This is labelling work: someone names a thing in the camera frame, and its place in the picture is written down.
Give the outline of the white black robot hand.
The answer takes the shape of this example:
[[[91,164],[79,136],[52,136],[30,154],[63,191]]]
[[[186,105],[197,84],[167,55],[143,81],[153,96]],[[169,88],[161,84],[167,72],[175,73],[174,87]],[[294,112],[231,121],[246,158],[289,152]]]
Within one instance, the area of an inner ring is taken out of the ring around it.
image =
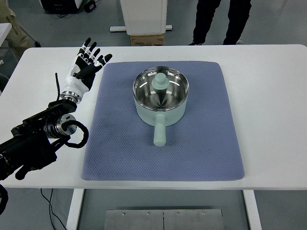
[[[112,58],[112,54],[100,55],[97,42],[87,38],[74,57],[66,76],[66,86],[60,94],[61,99],[67,99],[79,104],[86,92],[90,91],[96,73]]]

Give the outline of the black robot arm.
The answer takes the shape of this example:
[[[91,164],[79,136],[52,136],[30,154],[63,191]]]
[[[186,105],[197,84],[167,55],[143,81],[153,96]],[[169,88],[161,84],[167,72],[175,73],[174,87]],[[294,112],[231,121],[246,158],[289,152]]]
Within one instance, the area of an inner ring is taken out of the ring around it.
[[[77,104],[62,99],[50,102],[47,109],[23,121],[11,130],[13,138],[0,145],[0,179],[16,173],[18,180],[30,171],[41,170],[55,162],[56,151],[68,143],[70,135],[50,131],[57,139],[50,143],[44,127],[56,123],[63,115],[73,113]]]

